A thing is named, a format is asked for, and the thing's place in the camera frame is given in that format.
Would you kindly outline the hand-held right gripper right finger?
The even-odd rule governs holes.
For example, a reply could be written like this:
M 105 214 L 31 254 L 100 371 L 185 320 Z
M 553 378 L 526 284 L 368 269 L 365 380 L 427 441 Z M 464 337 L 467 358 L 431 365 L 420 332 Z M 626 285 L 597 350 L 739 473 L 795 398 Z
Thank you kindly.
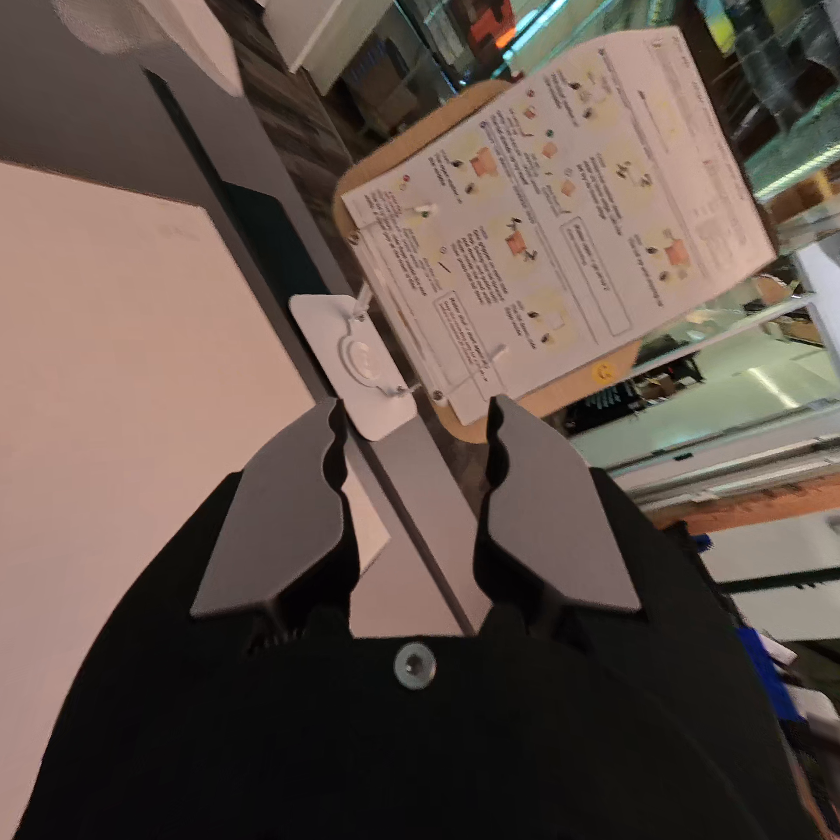
M 494 600 L 637 613 L 641 599 L 592 471 L 557 430 L 505 395 L 487 416 L 488 492 L 474 569 Z

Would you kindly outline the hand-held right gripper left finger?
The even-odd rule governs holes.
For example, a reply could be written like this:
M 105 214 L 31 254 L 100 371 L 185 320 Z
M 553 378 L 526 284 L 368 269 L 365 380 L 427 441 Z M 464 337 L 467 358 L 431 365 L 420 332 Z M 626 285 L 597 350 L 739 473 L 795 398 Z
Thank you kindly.
M 346 616 L 343 402 L 318 403 L 247 462 L 190 615 Z

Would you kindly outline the orange and black box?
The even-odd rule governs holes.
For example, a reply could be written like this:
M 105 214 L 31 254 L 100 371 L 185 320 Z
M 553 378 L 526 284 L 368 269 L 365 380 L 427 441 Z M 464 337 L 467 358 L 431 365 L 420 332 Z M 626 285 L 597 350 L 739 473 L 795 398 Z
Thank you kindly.
M 488 45 L 502 49 L 516 34 L 517 19 L 511 1 L 464 1 L 463 5 L 472 49 Z

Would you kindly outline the printed instruction sheet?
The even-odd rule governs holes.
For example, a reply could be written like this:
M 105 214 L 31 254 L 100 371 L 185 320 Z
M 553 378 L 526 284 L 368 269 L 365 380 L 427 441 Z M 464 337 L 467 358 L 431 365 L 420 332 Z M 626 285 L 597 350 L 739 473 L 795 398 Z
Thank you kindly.
M 594 38 L 343 196 L 462 424 L 776 257 L 696 57 L 677 26 Z

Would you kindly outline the wooden clipboard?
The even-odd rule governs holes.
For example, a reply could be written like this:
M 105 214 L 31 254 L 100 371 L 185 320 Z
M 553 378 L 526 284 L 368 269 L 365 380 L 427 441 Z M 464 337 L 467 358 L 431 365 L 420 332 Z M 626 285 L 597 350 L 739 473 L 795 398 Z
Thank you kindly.
M 362 257 L 357 254 L 359 234 L 350 212 L 343 203 L 343 196 L 424 151 L 431 143 L 470 119 L 473 114 L 498 99 L 511 87 L 509 81 L 483 80 L 465 88 L 404 133 L 351 166 L 340 178 L 332 199 L 333 220 L 346 245 L 352 250 L 354 260 L 364 278 L 356 298 L 360 300 L 364 299 L 364 295 L 368 295 L 373 310 L 381 314 L 385 325 L 381 335 L 392 341 L 386 348 L 394 361 L 404 361 L 410 371 L 409 384 L 405 389 L 408 391 L 413 386 L 415 390 L 424 392 L 437 418 L 452 437 L 469 444 L 483 444 L 487 441 L 486 415 L 480 416 L 474 423 L 463 424 L 449 404 L 434 398 L 434 388 L 427 382 L 424 362 L 409 346 L 410 335 L 402 315 L 386 304 L 384 282 L 374 278 L 372 269 L 368 268 Z M 640 341 L 634 341 L 613 353 L 603 355 L 553 380 L 543 388 L 520 397 L 518 404 L 530 414 L 545 418 L 608 386 L 632 379 L 640 345 Z

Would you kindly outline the white cabinet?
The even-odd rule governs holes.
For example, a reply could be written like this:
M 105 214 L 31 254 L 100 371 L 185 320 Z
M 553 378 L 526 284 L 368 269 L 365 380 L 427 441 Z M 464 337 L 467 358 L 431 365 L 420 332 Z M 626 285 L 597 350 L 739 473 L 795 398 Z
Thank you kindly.
M 265 1 L 262 24 L 290 72 L 344 67 L 391 1 Z

